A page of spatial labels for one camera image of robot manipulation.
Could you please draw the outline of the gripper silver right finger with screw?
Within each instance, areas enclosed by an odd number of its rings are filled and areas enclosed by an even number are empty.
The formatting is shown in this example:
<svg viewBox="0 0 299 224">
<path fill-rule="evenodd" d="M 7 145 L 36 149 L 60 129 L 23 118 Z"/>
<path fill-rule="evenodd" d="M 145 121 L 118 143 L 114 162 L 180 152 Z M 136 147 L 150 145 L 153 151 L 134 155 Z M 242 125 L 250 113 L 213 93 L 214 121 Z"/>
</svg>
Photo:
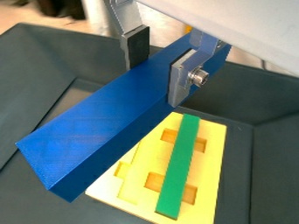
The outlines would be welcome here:
<svg viewBox="0 0 299 224">
<path fill-rule="evenodd" d="M 168 104 L 174 108 L 186 98 L 190 86 L 201 87 L 209 73 L 202 70 L 202 64 L 220 48 L 220 41 L 200 30 L 190 30 L 190 49 L 170 65 L 168 84 Z"/>
</svg>

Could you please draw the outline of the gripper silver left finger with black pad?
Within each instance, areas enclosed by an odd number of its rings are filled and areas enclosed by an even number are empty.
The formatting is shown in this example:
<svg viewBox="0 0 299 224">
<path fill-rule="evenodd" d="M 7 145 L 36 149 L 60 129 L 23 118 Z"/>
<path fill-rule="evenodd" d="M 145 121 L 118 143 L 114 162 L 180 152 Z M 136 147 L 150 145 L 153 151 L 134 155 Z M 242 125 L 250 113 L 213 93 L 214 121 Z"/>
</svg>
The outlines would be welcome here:
<svg viewBox="0 0 299 224">
<path fill-rule="evenodd" d="M 149 27 L 142 24 L 134 0 L 104 0 L 120 36 L 125 68 L 132 69 L 149 56 Z"/>
</svg>

